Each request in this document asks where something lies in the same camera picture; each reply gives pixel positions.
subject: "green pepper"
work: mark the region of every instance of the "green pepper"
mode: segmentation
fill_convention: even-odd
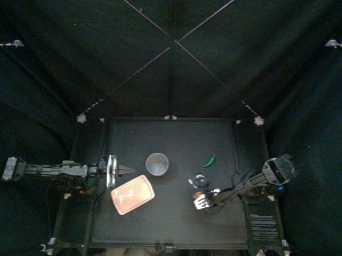
[[[217,156],[213,155],[208,161],[208,163],[204,165],[204,168],[209,168],[214,163],[216,163],[216,160],[217,160]]]

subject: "black fabric wall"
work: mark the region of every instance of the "black fabric wall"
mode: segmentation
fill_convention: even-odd
[[[228,3],[178,1],[174,26],[176,2],[133,1],[178,40]],[[289,242],[301,255],[339,255],[342,49],[324,44],[340,0],[240,0],[201,26],[181,43],[226,86],[125,1],[0,7],[0,41],[26,44],[0,49],[0,166],[9,156],[69,158],[77,114],[173,47],[90,114],[250,118],[246,99],[266,118],[273,156],[290,153],[302,166],[282,204]],[[29,255],[50,236],[42,191],[47,184],[0,184],[0,254]]]
[[[342,252],[341,70],[342,51],[322,48],[269,115],[270,152],[296,156],[302,171],[282,201],[286,237],[300,255]]]
[[[5,20],[0,25],[2,40],[13,42],[15,31]],[[49,88],[54,82],[29,49],[0,49],[0,174],[10,156],[30,163],[69,158],[74,121]],[[46,183],[0,183],[0,255],[38,255],[50,238],[47,201],[54,216],[57,196]]]

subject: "black curtain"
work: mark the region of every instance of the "black curtain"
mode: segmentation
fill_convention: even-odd
[[[270,152],[290,153],[302,171],[282,200],[286,237],[300,255],[342,251],[341,69],[342,50],[322,47],[269,115]]]
[[[2,18],[0,35],[2,42],[21,39]],[[69,159],[74,120],[53,88],[30,49],[0,48],[0,175],[11,156],[30,163]],[[39,244],[49,241],[58,201],[47,186],[34,181],[0,183],[0,255],[38,255]]]

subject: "metal rod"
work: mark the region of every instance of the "metal rod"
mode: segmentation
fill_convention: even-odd
[[[192,31],[178,40],[180,42],[186,39],[189,37],[189,35],[192,35],[196,30],[198,30],[200,27],[202,27],[226,8],[229,5],[232,5],[234,3],[236,0],[232,0],[229,3],[226,3],[220,9],[218,11],[216,11],[208,19],[205,19],[196,28],[192,29]]]
[[[233,95],[237,96],[237,94],[233,92],[230,86],[218,78],[218,76],[212,72],[212,70],[209,69],[209,67],[201,62],[201,60],[194,56],[194,54],[192,54],[192,52],[188,50],[188,48],[180,43],[180,41],[176,40],[176,43],[180,45],[180,47],[186,51],[186,53],[192,56],[192,58],[198,62],[198,64],[206,69],[206,71],[212,74],[212,76],[217,79],[217,81],[230,89],[230,92]],[[252,106],[246,103],[246,101],[242,99],[241,103],[244,104],[244,106],[253,112],[253,114],[256,116],[260,116],[258,113],[254,111],[254,109],[252,108]]]
[[[134,8],[134,10],[154,24],[154,26],[168,35],[168,32],[162,29],[162,27],[145,15],[143,10],[138,9],[131,3],[130,1],[125,0],[125,2]]]
[[[81,113],[81,115],[85,115],[91,109],[94,109],[102,101],[138,75],[139,72],[142,72],[151,63],[158,60],[158,58],[170,50],[170,47],[166,48],[154,58],[145,64],[143,67],[138,69],[138,71],[134,72],[134,74]]]

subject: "metal frame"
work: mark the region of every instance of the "metal frame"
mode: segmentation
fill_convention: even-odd
[[[125,0],[127,5],[133,8],[133,10],[158,28],[161,33],[163,33],[169,38],[169,47],[147,62],[147,64],[134,72],[134,74],[119,84],[114,87],[114,89],[99,99],[95,101],[95,103],[91,104],[89,108],[81,113],[82,115],[86,115],[86,113],[94,109],[106,99],[110,95],[113,95],[117,90],[153,64],[162,55],[169,51],[169,114],[173,116],[174,111],[174,104],[173,104],[173,98],[174,98],[174,48],[180,47],[196,60],[196,62],[201,65],[201,67],[208,71],[208,73],[216,78],[216,80],[220,82],[221,85],[224,85],[229,90],[232,95],[234,95],[237,98],[241,98],[240,95],[232,90],[232,87],[222,81],[222,79],[214,74],[214,72],[210,70],[208,65],[196,57],[196,55],[190,52],[190,50],[181,44],[181,42],[236,2],[236,0],[230,0],[186,34],[185,36],[177,40],[176,38],[176,28],[177,28],[177,0],[170,0],[170,24],[169,24],[169,32],[163,30],[163,28],[157,24],[157,22],[142,12],[142,9],[137,7],[129,0]],[[245,99],[241,99],[242,105],[249,109],[249,111],[253,113],[256,117],[260,116],[254,108],[249,105]]]

